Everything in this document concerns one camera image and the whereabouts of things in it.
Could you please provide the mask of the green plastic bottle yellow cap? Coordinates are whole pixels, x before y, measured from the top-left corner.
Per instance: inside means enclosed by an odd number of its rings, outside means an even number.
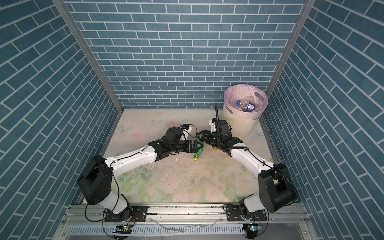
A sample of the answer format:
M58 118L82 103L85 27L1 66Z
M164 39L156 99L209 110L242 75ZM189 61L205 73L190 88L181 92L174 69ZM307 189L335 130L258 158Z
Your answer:
M195 140L197 141L197 152L194 153L194 161L198 161L200 156L203 154L204 146L205 146L205 140L203 139L204 131L201 131L197 134L195 137Z

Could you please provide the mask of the clear bottle blue cap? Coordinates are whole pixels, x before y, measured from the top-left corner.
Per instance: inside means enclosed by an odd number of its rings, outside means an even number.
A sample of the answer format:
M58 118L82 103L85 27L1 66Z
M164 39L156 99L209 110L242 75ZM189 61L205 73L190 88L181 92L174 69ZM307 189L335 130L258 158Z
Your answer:
M256 105L247 100L238 100L236 102L236 107L243 112L252 113L255 110Z

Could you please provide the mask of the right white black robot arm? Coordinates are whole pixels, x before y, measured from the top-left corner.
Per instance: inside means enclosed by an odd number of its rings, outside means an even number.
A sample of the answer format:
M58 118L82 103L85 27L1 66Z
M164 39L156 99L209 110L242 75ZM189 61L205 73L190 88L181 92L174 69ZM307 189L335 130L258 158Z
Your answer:
M198 133L198 139L239 161L258 178L258 193L240 201L244 215L261 210L274 213L297 200L298 191L285 165L268 162L251 151L242 140L232 136L226 121L213 118L209 125L209 130Z

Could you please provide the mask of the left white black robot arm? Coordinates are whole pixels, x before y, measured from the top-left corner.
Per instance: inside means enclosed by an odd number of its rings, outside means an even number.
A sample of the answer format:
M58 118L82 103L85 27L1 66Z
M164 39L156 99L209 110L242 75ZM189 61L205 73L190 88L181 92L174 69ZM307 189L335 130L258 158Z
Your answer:
M118 176L142 165L167 158L171 153L196 154L202 147L203 144L196 140L173 143L156 140L120 157L105 159L97 155L86 164L78 178L78 186L89 205L102 205L115 215L119 215L130 211L131 207L120 190L112 189L112 183L118 180Z

